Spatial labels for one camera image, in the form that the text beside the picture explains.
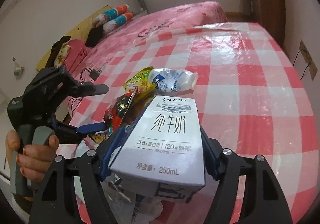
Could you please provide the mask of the person's left hand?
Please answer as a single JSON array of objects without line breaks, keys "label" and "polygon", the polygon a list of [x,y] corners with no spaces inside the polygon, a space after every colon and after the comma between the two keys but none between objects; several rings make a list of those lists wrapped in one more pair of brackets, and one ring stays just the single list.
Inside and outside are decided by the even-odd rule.
[{"label": "person's left hand", "polygon": [[21,167],[20,172],[24,177],[40,183],[56,157],[59,144],[57,136],[51,135],[49,145],[26,145],[22,152],[18,152],[20,148],[19,135],[14,130],[9,130],[5,139],[8,163],[14,158]]}]

